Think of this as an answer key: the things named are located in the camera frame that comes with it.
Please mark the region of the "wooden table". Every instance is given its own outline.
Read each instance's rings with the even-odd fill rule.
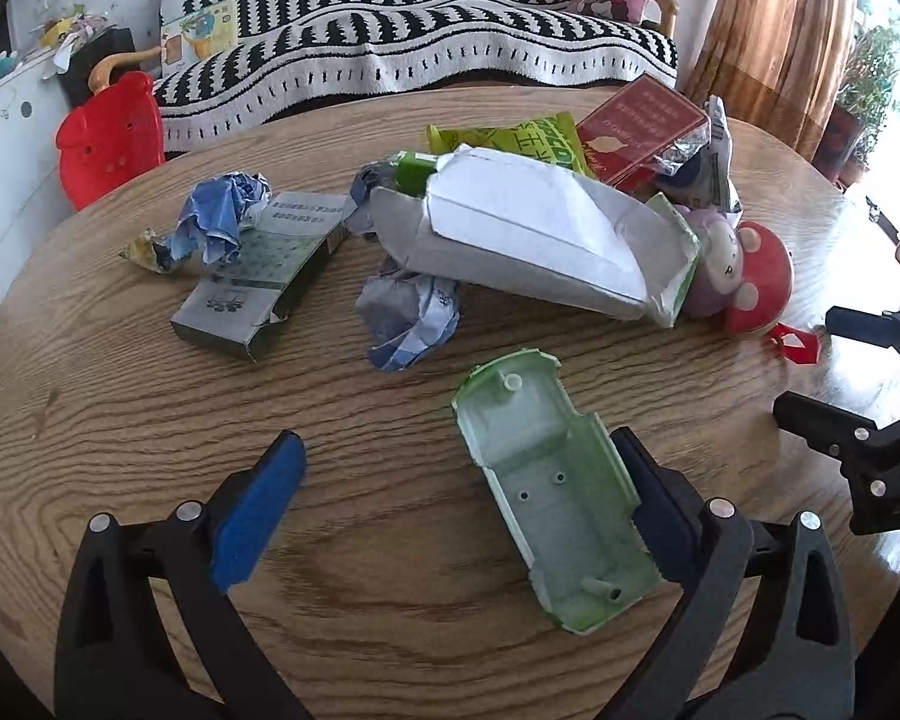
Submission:
[[[404,373],[365,360],[353,312],[379,245],[349,240],[309,290],[276,348],[250,365],[180,341],[169,317],[193,279],[136,269],[117,251],[169,227],[187,191],[225,170],[274,188],[345,191],[357,167],[423,146],[426,124],[580,117],[605,90],[476,88],[399,95],[259,127],[173,160],[60,225],[0,309],[0,645],[52,702],[60,604],[88,517],[131,523],[206,498],[250,466],[281,428],[306,440],[302,490],[231,598],[317,718],[590,718],[620,685],[677,599],[674,586],[590,637],[544,616],[450,398],[474,365],[524,346],[563,362],[580,410],[628,424],[704,498],[750,517],[821,514],[847,585],[858,640],[898,586],[900,533],[847,531],[835,461],[781,434],[773,398],[795,389],[873,416],[900,417],[900,360],[838,338],[816,367],[768,341],[706,322],[663,331],[478,287],[456,336]],[[880,233],[789,148],[732,122],[733,178],[749,218],[794,256],[785,319],[810,327],[830,306],[900,303],[900,269]],[[165,586],[157,586],[169,608]],[[754,597],[747,583],[701,685],[727,665]],[[212,693],[178,615],[166,615],[191,680]]]

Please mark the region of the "red chair back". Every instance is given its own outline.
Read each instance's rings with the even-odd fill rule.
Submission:
[[[142,71],[74,108],[56,132],[60,183],[78,211],[163,164],[154,81]]]

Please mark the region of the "wooden armrest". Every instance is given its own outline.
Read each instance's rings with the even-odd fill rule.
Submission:
[[[93,94],[98,95],[110,85],[110,74],[114,68],[125,65],[138,65],[141,62],[146,62],[148,59],[156,59],[159,55],[159,46],[154,46],[145,52],[113,53],[98,61],[97,66],[90,71],[90,79],[87,81],[87,86],[90,87],[90,91]]]
[[[677,14],[680,12],[680,6],[676,0],[653,1],[660,6],[660,33],[672,40],[674,30],[677,29]]]

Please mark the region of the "yellow wrapper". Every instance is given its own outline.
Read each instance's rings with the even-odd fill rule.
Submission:
[[[593,178],[583,157],[583,146],[577,136],[577,125],[569,113],[522,122],[516,127],[479,127],[478,129],[437,129],[427,127],[427,140],[434,154],[449,154],[457,146],[482,146],[523,154],[541,162],[566,167]]]

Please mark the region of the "striped curtain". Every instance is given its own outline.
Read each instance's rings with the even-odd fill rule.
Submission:
[[[833,109],[856,0],[718,0],[684,90],[720,95],[727,114],[810,160]]]

